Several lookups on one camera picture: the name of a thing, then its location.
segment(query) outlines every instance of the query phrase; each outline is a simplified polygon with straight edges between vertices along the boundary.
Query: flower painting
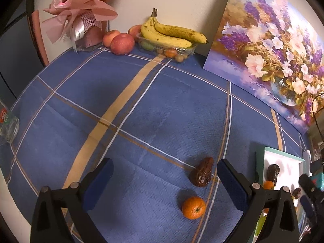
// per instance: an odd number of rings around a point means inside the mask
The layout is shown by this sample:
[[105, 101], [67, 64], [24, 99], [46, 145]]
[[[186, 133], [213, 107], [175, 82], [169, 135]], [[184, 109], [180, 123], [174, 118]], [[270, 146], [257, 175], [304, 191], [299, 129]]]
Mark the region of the flower painting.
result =
[[228, 0], [204, 69], [304, 133], [324, 107], [323, 42], [287, 0]]

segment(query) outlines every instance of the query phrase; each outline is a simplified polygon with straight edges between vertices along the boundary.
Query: plastic fruit container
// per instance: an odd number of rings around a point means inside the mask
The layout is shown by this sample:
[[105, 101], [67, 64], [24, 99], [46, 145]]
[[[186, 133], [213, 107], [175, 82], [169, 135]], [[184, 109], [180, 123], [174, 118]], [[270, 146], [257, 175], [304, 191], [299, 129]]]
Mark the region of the plastic fruit container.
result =
[[140, 50], [151, 52], [153, 55], [163, 55], [171, 58], [172, 61], [177, 63], [184, 62], [188, 57], [192, 56], [198, 44], [192, 44], [189, 48], [177, 48], [168, 44], [158, 43], [148, 40], [142, 36], [141, 33], [137, 34], [138, 45]]

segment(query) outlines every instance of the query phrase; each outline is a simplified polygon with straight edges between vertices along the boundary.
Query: banana bunch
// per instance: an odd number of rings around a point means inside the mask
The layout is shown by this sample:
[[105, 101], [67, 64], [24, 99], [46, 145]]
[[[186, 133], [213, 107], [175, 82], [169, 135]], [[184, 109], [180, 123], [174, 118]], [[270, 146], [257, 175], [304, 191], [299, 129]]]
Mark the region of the banana bunch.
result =
[[168, 44], [178, 48], [189, 48], [192, 42], [208, 43], [206, 37], [199, 32], [184, 28], [164, 25], [157, 20], [157, 10], [153, 8], [151, 17], [141, 26], [142, 36], [148, 40]]

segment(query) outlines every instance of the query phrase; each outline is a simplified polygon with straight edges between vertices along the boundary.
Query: pink wrapping paper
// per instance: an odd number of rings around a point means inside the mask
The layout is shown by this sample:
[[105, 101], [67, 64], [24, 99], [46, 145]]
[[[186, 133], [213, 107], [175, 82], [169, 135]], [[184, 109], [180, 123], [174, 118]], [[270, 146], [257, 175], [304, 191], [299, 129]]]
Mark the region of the pink wrapping paper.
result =
[[113, 20], [117, 13], [113, 7], [106, 4], [109, 0], [68, 0], [60, 3], [60, 0], [53, 0], [49, 8], [44, 11], [55, 15], [43, 21], [46, 34], [50, 41], [55, 43], [69, 31], [77, 16], [91, 10], [97, 21]]

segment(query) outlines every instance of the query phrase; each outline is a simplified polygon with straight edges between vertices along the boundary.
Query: blue tablecloth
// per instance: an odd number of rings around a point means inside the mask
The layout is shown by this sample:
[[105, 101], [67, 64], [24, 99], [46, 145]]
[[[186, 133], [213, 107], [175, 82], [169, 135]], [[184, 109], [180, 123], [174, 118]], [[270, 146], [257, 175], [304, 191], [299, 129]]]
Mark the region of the blue tablecloth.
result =
[[[27, 221], [42, 186], [66, 187], [109, 157], [114, 175], [89, 212], [108, 242], [223, 242], [241, 212], [216, 163], [205, 188], [188, 180], [193, 167], [226, 157], [253, 181], [257, 145], [301, 157], [309, 143], [262, 101], [203, 70], [204, 60], [70, 49], [46, 67], [13, 107], [16, 139], [0, 147], [1, 170]], [[207, 202], [201, 219], [181, 213], [192, 195]]]

